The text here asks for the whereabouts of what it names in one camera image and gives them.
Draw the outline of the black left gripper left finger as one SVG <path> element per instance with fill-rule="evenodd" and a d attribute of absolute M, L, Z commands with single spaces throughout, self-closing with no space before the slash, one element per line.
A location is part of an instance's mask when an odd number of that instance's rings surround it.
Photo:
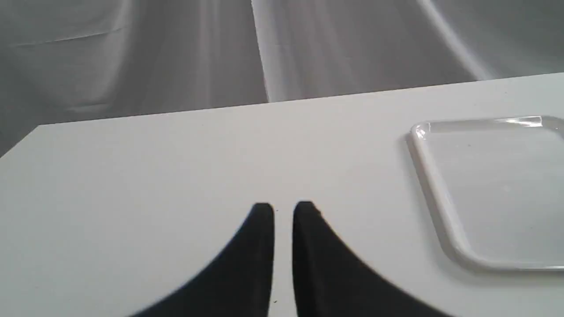
<path fill-rule="evenodd" d="M 269 203 L 256 203 L 209 265 L 137 317 L 268 316 L 274 247 L 274 209 Z"/>

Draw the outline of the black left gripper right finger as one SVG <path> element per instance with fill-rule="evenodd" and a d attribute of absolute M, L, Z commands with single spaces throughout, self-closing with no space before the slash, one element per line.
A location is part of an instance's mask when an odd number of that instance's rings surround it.
<path fill-rule="evenodd" d="M 311 201 L 293 211 L 293 288 L 299 317 L 443 317 L 361 261 Z"/>

